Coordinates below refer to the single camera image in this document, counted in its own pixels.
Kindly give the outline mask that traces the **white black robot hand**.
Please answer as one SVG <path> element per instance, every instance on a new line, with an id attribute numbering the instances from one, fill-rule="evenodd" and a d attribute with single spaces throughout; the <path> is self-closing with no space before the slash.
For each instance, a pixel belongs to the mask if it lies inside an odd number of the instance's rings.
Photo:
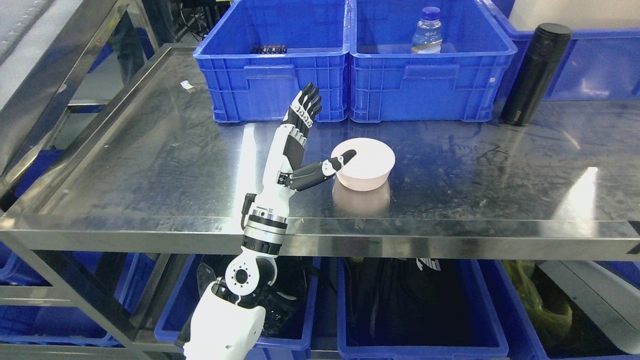
<path id="1" fill-rule="evenodd" d="M 302 165 L 314 121 L 322 111 L 320 89 L 313 82 L 302 88 L 290 103 L 274 133 L 262 177 L 262 191 L 254 199 L 254 215 L 269 220 L 290 215 L 290 198 L 333 178 L 357 155 L 346 150 L 324 161 Z"/>

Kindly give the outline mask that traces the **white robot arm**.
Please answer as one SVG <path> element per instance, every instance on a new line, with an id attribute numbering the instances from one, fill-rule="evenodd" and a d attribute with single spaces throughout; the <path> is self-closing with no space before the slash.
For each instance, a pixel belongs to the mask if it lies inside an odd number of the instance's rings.
<path id="1" fill-rule="evenodd" d="M 206 286 L 183 345 L 188 360 L 244 360 L 265 325 L 259 298 L 278 276 L 276 258 L 286 234 L 290 196 L 258 194 L 242 210 L 240 254 L 222 278 Z"/>

